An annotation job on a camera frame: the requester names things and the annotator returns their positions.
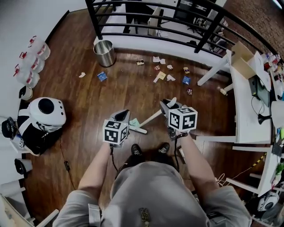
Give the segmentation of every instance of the shoe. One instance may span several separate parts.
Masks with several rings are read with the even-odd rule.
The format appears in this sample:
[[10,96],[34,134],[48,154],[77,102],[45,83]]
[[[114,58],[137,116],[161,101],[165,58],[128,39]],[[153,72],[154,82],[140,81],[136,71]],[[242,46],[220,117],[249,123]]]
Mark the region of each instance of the shoe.
[[132,155],[142,155],[142,150],[138,144],[133,144],[131,146],[131,153]]
[[166,153],[169,151],[169,149],[170,149],[170,144],[169,144],[169,143],[163,143],[163,144],[160,146],[158,152],[163,153],[163,154],[166,154]]

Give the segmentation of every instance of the person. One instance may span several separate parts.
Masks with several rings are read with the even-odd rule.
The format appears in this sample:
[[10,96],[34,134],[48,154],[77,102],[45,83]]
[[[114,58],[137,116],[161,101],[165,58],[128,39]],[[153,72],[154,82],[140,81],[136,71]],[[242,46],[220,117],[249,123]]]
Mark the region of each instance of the person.
[[98,200],[107,172],[110,145],[103,143],[67,198],[54,227],[249,227],[251,216],[232,186],[219,188],[213,171],[188,134],[180,138],[198,200],[184,185],[168,143],[145,162],[137,144],[118,170],[111,201],[101,212]]

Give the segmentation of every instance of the white cable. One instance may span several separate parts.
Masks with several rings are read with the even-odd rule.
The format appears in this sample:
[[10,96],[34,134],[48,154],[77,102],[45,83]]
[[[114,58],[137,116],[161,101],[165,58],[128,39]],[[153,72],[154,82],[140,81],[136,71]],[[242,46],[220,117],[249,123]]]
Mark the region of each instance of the white cable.
[[[233,177],[232,179],[235,179],[235,178],[238,177],[240,174],[242,174],[242,173],[248,171],[248,170],[251,169],[251,168],[252,168],[252,167],[249,167],[248,169],[244,170],[243,172],[240,172],[238,175],[236,175],[236,176]],[[230,184],[230,183],[228,183],[227,185],[224,185],[225,182],[227,182],[227,181],[223,180],[224,177],[225,177],[225,174],[224,174],[224,173],[222,173],[222,174],[219,176],[218,179],[215,177],[216,183],[217,183],[218,185],[222,186],[222,187],[223,187],[223,186],[228,186],[228,185]]]

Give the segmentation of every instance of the floor debris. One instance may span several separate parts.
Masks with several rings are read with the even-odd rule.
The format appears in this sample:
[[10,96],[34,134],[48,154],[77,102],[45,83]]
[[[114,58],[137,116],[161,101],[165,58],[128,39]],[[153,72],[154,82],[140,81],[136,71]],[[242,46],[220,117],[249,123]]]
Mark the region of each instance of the floor debris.
[[98,78],[100,81],[104,81],[107,78],[107,75],[105,74],[105,72],[101,72],[100,74],[98,74]]
[[185,71],[185,74],[190,73],[190,71],[189,71],[188,67],[184,67],[184,68],[183,68],[183,70]]
[[159,77],[160,79],[163,80],[163,79],[166,77],[166,74],[163,73],[162,71],[160,71],[160,72],[158,73],[157,77]]
[[184,76],[183,79],[182,79],[182,83],[185,83],[187,85],[189,85],[190,81],[191,81],[191,79],[187,76]]
[[129,124],[132,126],[137,126],[139,127],[139,121],[137,120],[137,118],[134,118],[133,120],[129,121]]
[[160,62],[160,58],[159,57],[153,57],[153,62]]
[[160,63],[161,63],[162,65],[165,65],[165,64],[166,64],[166,60],[165,60],[165,59],[161,59],[161,60],[160,60]]
[[143,60],[143,59],[138,60],[138,61],[136,62],[136,64],[137,64],[138,66],[144,65],[144,60]]
[[158,71],[158,70],[160,70],[160,66],[155,66],[154,69],[155,69],[156,71]]
[[84,76],[86,76],[86,73],[82,72],[81,75],[79,76],[79,78],[82,78]]
[[186,89],[187,94],[192,95],[192,89],[188,88]]
[[167,75],[167,81],[175,81],[176,79],[173,78],[170,74]]

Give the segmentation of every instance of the black metal railing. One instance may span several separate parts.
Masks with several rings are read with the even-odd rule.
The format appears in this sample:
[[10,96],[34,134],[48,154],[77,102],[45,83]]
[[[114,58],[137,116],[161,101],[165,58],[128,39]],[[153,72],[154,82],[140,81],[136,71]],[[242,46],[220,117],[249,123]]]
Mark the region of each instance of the black metal railing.
[[[202,50],[202,51],[217,55],[219,57],[222,57],[221,54],[215,53],[211,50],[204,48],[204,45],[206,43],[208,43],[208,44],[210,44],[214,47],[218,47],[222,50],[227,49],[226,47],[218,45],[218,44],[216,44],[215,42],[212,41],[213,37],[215,37],[215,36],[220,38],[220,39],[223,39],[224,41],[226,41],[229,44],[235,45],[234,41],[214,32],[216,30],[216,28],[218,26],[220,26],[223,29],[225,29],[226,31],[235,35],[236,37],[242,39],[243,41],[245,41],[247,44],[249,44],[250,46],[252,46],[254,49],[256,49],[257,51],[259,51],[262,54],[263,52],[256,45],[254,45],[252,42],[250,42],[248,39],[246,39],[244,36],[240,35],[239,33],[232,30],[231,28],[221,24],[222,19],[224,17],[227,17],[227,18],[231,19],[232,21],[234,21],[235,23],[237,23],[238,25],[240,25],[241,27],[243,27],[246,31],[251,33],[253,36],[255,36],[263,44],[263,46],[266,49],[268,49],[270,52],[272,52],[274,55],[278,54],[277,51],[270,45],[270,43],[267,42],[267,40],[261,34],[259,34],[253,27],[251,27],[249,24],[247,24],[245,21],[243,21],[239,17],[228,12],[227,10],[222,8],[221,6],[216,5],[215,3],[207,1],[207,0],[198,0],[198,2],[197,2],[197,0],[192,0],[192,2],[193,2],[193,5],[196,5],[196,4],[202,5],[203,7],[206,7],[206,8],[209,8],[209,9],[216,11],[217,15],[215,16],[215,18],[213,20],[208,18],[207,16],[201,15],[197,12],[193,12],[191,10],[192,8],[190,8],[189,10],[185,10],[185,9],[181,9],[181,8],[177,8],[177,7],[173,7],[173,6],[169,6],[169,5],[164,5],[164,4],[159,4],[159,3],[151,3],[151,2],[145,2],[145,1],[133,1],[133,0],[130,0],[130,1],[127,1],[127,0],[118,0],[118,1],[116,1],[116,0],[113,0],[113,1],[103,0],[101,2],[95,2],[94,0],[85,0],[85,1],[86,1],[87,8],[88,8],[88,11],[90,13],[90,17],[91,17],[91,20],[92,20],[92,23],[93,23],[93,26],[94,26],[94,29],[95,29],[95,32],[96,32],[98,39],[103,39],[104,35],[123,35],[123,36],[134,36],[134,37],[159,39],[159,40],[170,41],[170,42],[173,42],[173,43],[178,43],[178,44],[182,44],[182,45],[185,45],[185,46],[193,47],[193,48],[195,48],[195,50],[194,50],[195,53],[198,53],[200,50]],[[190,23],[190,22],[187,22],[187,21],[183,21],[183,20],[179,20],[179,19],[171,18],[171,17],[167,17],[167,16],[156,16],[156,15],[152,15],[152,14],[131,13],[131,12],[106,13],[107,9],[111,5],[113,5],[113,7],[115,8],[115,6],[117,6],[119,4],[132,4],[132,5],[135,4],[138,7],[142,6],[142,5],[150,5],[150,6],[157,6],[157,7],[161,7],[161,8],[173,9],[175,11],[179,11],[179,12],[183,12],[183,13],[186,13],[186,14],[193,15],[196,18],[202,18],[205,21],[211,22],[211,24],[209,25],[208,28],[205,28],[205,27],[201,27],[201,26],[194,24],[194,23]],[[99,9],[103,5],[106,5],[106,7],[104,8],[103,12],[99,13]],[[158,27],[154,27],[154,26],[148,26],[148,25],[143,25],[143,24],[131,24],[131,23],[99,23],[100,20],[102,19],[102,17],[104,17],[104,16],[132,16],[132,17],[139,16],[139,17],[156,18],[156,19],[159,19],[159,20],[176,22],[176,23],[187,25],[190,28],[197,29],[198,31],[200,31],[202,33],[202,37],[197,36],[197,35],[188,34],[188,33],[181,32],[181,31],[177,31],[177,30],[173,30],[173,29],[163,28],[159,25],[158,25]],[[192,44],[192,43],[185,43],[185,42],[174,40],[174,39],[163,38],[163,37],[158,37],[158,36],[150,36],[150,35],[140,35],[140,34],[130,34],[130,33],[114,33],[114,32],[102,33],[101,32],[102,28],[105,27],[105,26],[125,26],[125,27],[129,26],[129,27],[134,27],[134,28],[142,27],[142,28],[148,28],[148,29],[156,29],[156,30],[160,30],[160,31],[166,31],[166,32],[171,32],[171,33],[187,36],[189,38],[199,40],[199,43],[195,45],[195,44]]]

